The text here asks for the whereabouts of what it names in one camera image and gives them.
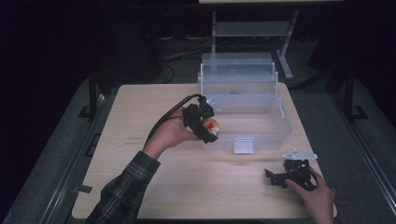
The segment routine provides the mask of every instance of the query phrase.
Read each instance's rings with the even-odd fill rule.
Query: flannel shirt
[[[101,191],[101,199],[85,223],[136,223],[147,186],[160,163],[139,151],[122,174]]]

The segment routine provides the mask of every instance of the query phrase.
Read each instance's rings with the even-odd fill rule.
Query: clear plastic bin
[[[216,110],[219,139],[204,149],[253,153],[279,149],[291,132],[269,53],[204,54],[201,94]]]

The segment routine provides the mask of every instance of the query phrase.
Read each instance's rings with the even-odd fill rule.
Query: person's arm
[[[312,167],[309,167],[309,169],[317,182],[316,189],[307,191],[289,179],[287,179],[285,183],[289,188],[293,189],[298,195],[300,195],[304,202],[306,211],[316,224],[333,224],[332,207],[334,194],[324,182],[323,177]]]
[[[163,123],[139,151],[121,175],[110,181],[101,192],[100,202],[85,223],[136,223],[147,186],[157,171],[157,161],[169,147],[186,140],[199,140],[183,124],[181,108]]]

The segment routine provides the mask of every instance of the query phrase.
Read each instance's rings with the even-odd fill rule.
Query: table top
[[[344,0],[199,0],[201,4],[220,3],[320,3],[320,2],[343,2]]]
[[[196,84],[120,87],[83,182],[92,191],[78,194],[73,217],[89,215],[99,202],[101,189],[142,149],[158,118],[195,93],[199,93]],[[291,189],[271,186],[264,175],[264,169],[284,173],[282,155],[294,148],[312,152],[283,83],[279,83],[279,93],[291,125],[291,134],[279,150],[237,155],[230,151],[203,150],[201,142],[195,141],[170,148],[159,158],[162,164],[148,185],[138,218],[307,218],[298,195]],[[316,161],[310,164],[320,173]]]

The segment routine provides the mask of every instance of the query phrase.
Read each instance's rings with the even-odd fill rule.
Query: person's hand
[[[169,147],[175,147],[187,140],[199,138],[184,127],[182,107],[170,116],[170,119],[158,127],[154,135],[146,143],[143,152],[158,160],[161,154]]]
[[[289,179],[287,179],[285,183],[289,188],[293,189],[298,195],[300,195],[304,202],[306,211],[316,224],[333,224],[332,205],[334,202],[334,194],[326,185],[320,174],[318,174],[312,167],[309,167],[309,170],[317,182],[316,189],[307,191]]]

